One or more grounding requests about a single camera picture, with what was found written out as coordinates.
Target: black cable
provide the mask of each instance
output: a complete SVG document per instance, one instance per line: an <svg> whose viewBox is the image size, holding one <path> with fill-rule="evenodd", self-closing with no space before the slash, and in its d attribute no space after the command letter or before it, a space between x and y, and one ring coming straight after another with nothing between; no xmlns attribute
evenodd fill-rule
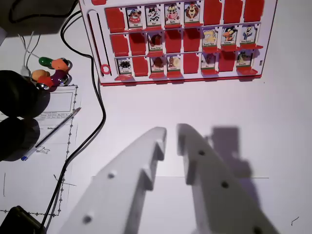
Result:
<svg viewBox="0 0 312 234"><path fill-rule="evenodd" d="M44 214L44 217L43 217L43 220L42 220L42 223L41 223L41 226L40 226L40 229L42 230L44 228L44 223L49 215L49 212L50 212L50 209L52 207L52 204L55 200L55 197L56 197L56 194L62 184L62 179L64 177L64 174L65 174L65 171L66 171L66 168L68 166L68 164L71 162L71 160L76 156L76 154L81 150L81 148L83 148L83 146L89 142L89 140L95 135L98 133L98 131L103 127L105 121L106 121L106 112L105 112L105 108L104 108L104 104L103 104L103 101L97 91L97 86L96 86L96 83L95 83L95 79L94 79L94 60L93 60L93 57L91 55L88 55L88 54L83 54L77 50L75 50L74 48L72 48L65 40L64 38L64 29L65 27L67 26L68 22L77 14L81 13L81 11L77 11L75 12L74 14L72 14L68 19L67 21L65 22L65 24L62 26L62 29L60 31L60 37L62 39L62 41L64 42L64 44L72 51L76 52L77 54L81 55L81 56L84 56L84 57L87 57L89 59L91 59L91 76L92 76L92 84L93 84L93 88L95 90L95 93L96 93L96 96L97 96L97 100L101 106L101 109L102 109L102 112L103 112L103 118L102 118L102 121L101 123L98 125L98 127L91 133L91 135L88 136L87 139L85 139L85 141L68 157L68 159L65 161L64 165L63 165L63 168L62 168L62 171L59 175L59 178L58 178L58 183L55 187L55 190L54 190L54 193L52 195L52 198L50 200L50 203L49 203L49 206L48 206L48 209L47 211L45 212Z"/></svg>
<svg viewBox="0 0 312 234"><path fill-rule="evenodd" d="M21 0L15 0L15 2L11 6L11 9L10 9L10 12L9 12L9 21L11 23L19 23L19 22L22 22L24 20L27 20L27 19L30 19L30 18L34 18L34 17L66 18L66 17L69 17L71 15L71 13L73 12L74 8L76 7L76 4L78 3L78 0L75 0L73 5L72 5L72 8L65 15L32 14L32 15L24 16L24 17L19 18L19 19L13 19L13 11L15 10L16 6L19 4L20 1Z"/></svg>

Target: character name label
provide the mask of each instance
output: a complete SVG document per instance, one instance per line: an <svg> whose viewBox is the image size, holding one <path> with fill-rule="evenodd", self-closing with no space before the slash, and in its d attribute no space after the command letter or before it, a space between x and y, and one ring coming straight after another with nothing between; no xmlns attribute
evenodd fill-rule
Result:
<svg viewBox="0 0 312 234"><path fill-rule="evenodd" d="M234 41L224 41L223 44L234 44Z"/></svg>

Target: orange bead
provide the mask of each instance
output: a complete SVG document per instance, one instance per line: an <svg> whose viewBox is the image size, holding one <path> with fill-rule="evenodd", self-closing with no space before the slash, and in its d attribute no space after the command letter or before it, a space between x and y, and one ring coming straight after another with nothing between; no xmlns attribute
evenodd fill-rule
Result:
<svg viewBox="0 0 312 234"><path fill-rule="evenodd" d="M67 72L69 69L69 67L66 65L66 63L61 58L53 60L52 61L52 67L55 70L63 70L65 72Z"/></svg>
<svg viewBox="0 0 312 234"><path fill-rule="evenodd" d="M31 74L31 78L34 81L38 81L39 77L41 77L41 76L49 77L50 73L40 69L40 70L33 71L33 73Z"/></svg>

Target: red flip-down tile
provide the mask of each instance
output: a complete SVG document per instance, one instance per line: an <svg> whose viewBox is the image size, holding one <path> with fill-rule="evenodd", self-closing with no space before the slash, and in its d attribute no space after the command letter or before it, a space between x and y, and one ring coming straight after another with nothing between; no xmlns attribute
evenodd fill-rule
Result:
<svg viewBox="0 0 312 234"><path fill-rule="evenodd" d="M91 1L93 5L105 5L106 0L92 0Z"/></svg>
<svg viewBox="0 0 312 234"><path fill-rule="evenodd" d="M198 72L199 57L196 53L183 55L184 74L193 74Z"/></svg>
<svg viewBox="0 0 312 234"><path fill-rule="evenodd" d="M262 48L263 48L262 45L251 43L251 44L241 44L239 49L240 50L255 50L255 49L262 49Z"/></svg>
<svg viewBox="0 0 312 234"><path fill-rule="evenodd" d="M168 78L181 78L182 74L180 71L168 71L167 72L167 77Z"/></svg>
<svg viewBox="0 0 312 234"><path fill-rule="evenodd" d="M127 81L127 80L133 80L133 77L132 75L119 75L115 80Z"/></svg>
<svg viewBox="0 0 312 234"><path fill-rule="evenodd" d="M254 76L258 73L255 69L252 69L252 67L250 67L250 66L248 66L248 67L237 67L236 70L238 73L245 75L245 76Z"/></svg>
<svg viewBox="0 0 312 234"><path fill-rule="evenodd" d="M185 52L198 51L200 32L197 28L185 28L183 32L183 47Z"/></svg>
<svg viewBox="0 0 312 234"><path fill-rule="evenodd" d="M181 34L179 30L167 30L165 36L167 53L180 53Z"/></svg>
<svg viewBox="0 0 312 234"><path fill-rule="evenodd" d="M163 78L166 78L163 72L154 72L151 73L150 75L150 79L163 79Z"/></svg>
<svg viewBox="0 0 312 234"><path fill-rule="evenodd" d="M201 70L201 73L202 73L203 75L216 75L216 74L218 74L219 72L216 71L215 69L202 69L202 70Z"/></svg>
<svg viewBox="0 0 312 234"><path fill-rule="evenodd" d="M147 54L147 57L161 57L163 55L164 55L164 53L162 51L150 51Z"/></svg>
<svg viewBox="0 0 312 234"><path fill-rule="evenodd" d="M132 55L145 55L146 44L142 33L130 33L129 41Z"/></svg>
<svg viewBox="0 0 312 234"><path fill-rule="evenodd" d="M145 77L148 75L148 63L144 57L133 57L132 63L136 77Z"/></svg>
<svg viewBox="0 0 312 234"><path fill-rule="evenodd" d="M244 22L260 21L264 8L264 0L246 0Z"/></svg>
<svg viewBox="0 0 312 234"><path fill-rule="evenodd" d="M237 47L235 45L221 45L221 50L227 51L227 52L233 52L233 51L239 51L240 47Z"/></svg>
<svg viewBox="0 0 312 234"><path fill-rule="evenodd" d="M235 64L235 53L221 51L219 54L219 72L233 71Z"/></svg>
<svg viewBox="0 0 312 234"><path fill-rule="evenodd" d="M161 30L161 26L148 27L144 29L144 31L158 31L158 30Z"/></svg>
<svg viewBox="0 0 312 234"><path fill-rule="evenodd" d="M217 46L207 46L203 47L203 52L207 54L220 53L221 50Z"/></svg>
<svg viewBox="0 0 312 234"><path fill-rule="evenodd" d="M204 25L220 24L222 3L219 0L205 0Z"/></svg>
<svg viewBox="0 0 312 234"><path fill-rule="evenodd" d="M111 33L122 33L125 30L123 13L119 8L106 8L105 15Z"/></svg>
<svg viewBox="0 0 312 234"><path fill-rule="evenodd" d="M182 24L165 24L165 29L180 28Z"/></svg>
<svg viewBox="0 0 312 234"><path fill-rule="evenodd" d="M111 42L115 56L128 56L128 41L123 34L111 35Z"/></svg>
<svg viewBox="0 0 312 234"><path fill-rule="evenodd" d="M239 23L242 9L242 0L225 0L223 14L224 23Z"/></svg>

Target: screw hole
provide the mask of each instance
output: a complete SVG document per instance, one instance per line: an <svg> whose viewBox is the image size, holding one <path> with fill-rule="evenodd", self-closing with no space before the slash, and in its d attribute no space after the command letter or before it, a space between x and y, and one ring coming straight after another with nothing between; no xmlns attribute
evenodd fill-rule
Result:
<svg viewBox="0 0 312 234"><path fill-rule="evenodd" d="M113 178L115 178L115 176L116 176L116 172L110 172L108 175L107 175L107 177L109 178L109 179L113 179Z"/></svg>
<svg viewBox="0 0 312 234"><path fill-rule="evenodd" d="M227 189L227 188L229 187L229 184L228 184L228 182L226 182L226 181L222 181L222 182L221 182L221 186L222 186L223 188Z"/></svg>
<svg viewBox="0 0 312 234"><path fill-rule="evenodd" d="M262 230L261 230L261 228L259 228L259 227L254 227L254 228L253 228L253 233L254 233L254 234L262 234Z"/></svg>
<svg viewBox="0 0 312 234"><path fill-rule="evenodd" d="M204 156L205 152L203 150L200 150L200 151L198 151L198 154Z"/></svg>
<svg viewBox="0 0 312 234"><path fill-rule="evenodd" d="M82 220L82 222L83 222L84 224L88 224L88 223L90 223L91 221L92 221L92 217L89 216L89 215L86 215L85 217L83 217L83 220Z"/></svg>

